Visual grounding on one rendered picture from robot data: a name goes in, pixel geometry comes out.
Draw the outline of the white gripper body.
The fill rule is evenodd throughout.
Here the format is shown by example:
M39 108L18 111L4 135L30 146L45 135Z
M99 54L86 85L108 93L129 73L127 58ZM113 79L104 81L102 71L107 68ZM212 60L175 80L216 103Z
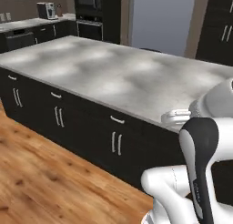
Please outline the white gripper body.
M188 109L174 109L161 116L161 124L179 131L190 120L190 116L191 112Z

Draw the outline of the dark kitchen island cabinet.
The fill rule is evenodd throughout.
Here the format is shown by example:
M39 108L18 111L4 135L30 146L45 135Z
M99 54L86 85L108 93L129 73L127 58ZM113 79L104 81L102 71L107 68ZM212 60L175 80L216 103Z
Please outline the dark kitchen island cabinet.
M16 104L13 88L15 92L19 90L23 107ZM50 92L62 98L53 97ZM8 117L135 188L142 188L144 170L185 163L177 133L2 67L0 98ZM55 107L59 123L62 108L65 127L57 125ZM125 120L125 124L113 121L110 116ZM111 148L113 131L116 131L115 153ZM117 154L119 134L122 134L121 156Z

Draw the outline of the dark tall cabinet run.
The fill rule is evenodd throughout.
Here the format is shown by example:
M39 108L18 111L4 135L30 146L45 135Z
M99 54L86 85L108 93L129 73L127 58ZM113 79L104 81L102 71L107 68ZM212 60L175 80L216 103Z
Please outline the dark tall cabinet run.
M233 66L233 0L208 0L196 59Z

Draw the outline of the dark base cabinet run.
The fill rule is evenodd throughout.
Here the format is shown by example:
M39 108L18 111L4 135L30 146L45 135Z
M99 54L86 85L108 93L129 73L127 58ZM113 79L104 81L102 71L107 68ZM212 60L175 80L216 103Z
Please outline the dark base cabinet run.
M37 25L21 29L30 29L34 33L35 44L44 43L65 36L77 35L76 22L72 20L64 20L53 24ZM0 32L0 54L10 51L6 44L6 32Z

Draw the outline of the black built-in oven stack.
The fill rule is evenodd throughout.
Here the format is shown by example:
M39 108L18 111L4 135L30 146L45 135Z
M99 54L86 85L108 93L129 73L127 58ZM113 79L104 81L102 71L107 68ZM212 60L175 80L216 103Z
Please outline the black built-in oven stack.
M78 35L102 41L102 0L75 0L75 10Z

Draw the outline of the silver black coffee machine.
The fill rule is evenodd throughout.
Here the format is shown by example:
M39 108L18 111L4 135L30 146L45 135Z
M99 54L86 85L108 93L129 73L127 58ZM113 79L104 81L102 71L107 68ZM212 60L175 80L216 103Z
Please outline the silver black coffee machine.
M54 3L37 3L37 12L40 18L47 19L47 20L54 20L56 19L56 11L55 11L55 4Z

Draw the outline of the dark dishwasher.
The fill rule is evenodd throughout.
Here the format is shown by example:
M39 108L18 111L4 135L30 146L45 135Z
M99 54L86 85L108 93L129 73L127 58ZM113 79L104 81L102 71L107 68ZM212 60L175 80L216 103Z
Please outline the dark dishwasher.
M34 33L30 29L17 29L6 32L5 38L10 51L35 44Z

